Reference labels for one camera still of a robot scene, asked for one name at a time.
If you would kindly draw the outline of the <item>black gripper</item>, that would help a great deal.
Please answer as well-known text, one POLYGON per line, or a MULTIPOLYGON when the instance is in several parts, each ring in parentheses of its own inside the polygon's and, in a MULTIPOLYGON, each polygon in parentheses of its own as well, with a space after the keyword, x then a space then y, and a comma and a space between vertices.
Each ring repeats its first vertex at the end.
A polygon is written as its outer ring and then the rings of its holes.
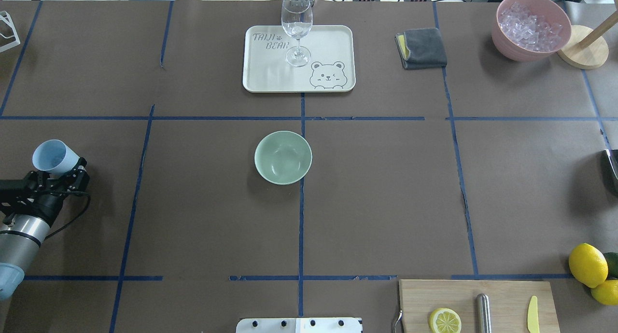
POLYGON ((86 194, 90 175, 87 160, 80 157, 68 172, 53 178, 51 173, 31 171, 20 180, 0 181, 3 223, 13 223, 15 216, 25 215, 54 223, 65 199, 62 193, 86 194))

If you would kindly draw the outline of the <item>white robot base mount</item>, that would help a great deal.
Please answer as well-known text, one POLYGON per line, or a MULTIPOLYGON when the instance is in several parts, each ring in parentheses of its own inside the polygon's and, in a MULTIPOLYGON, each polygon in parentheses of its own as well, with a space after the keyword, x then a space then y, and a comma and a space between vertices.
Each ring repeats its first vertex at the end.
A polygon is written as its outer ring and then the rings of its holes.
POLYGON ((354 317, 245 318, 237 333, 362 333, 362 319, 354 317))

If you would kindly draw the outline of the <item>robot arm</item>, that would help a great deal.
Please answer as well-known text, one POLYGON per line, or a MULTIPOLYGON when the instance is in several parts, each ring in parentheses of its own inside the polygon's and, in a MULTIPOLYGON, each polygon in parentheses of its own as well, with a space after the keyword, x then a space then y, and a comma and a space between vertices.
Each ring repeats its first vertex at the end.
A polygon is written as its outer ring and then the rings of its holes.
POLYGON ((0 297, 13 296, 22 283, 42 243, 69 196, 86 197, 81 216, 90 205, 86 192, 90 176, 87 161, 80 157, 68 172, 54 178, 51 173, 30 171, 20 180, 2 180, 0 184, 0 297))

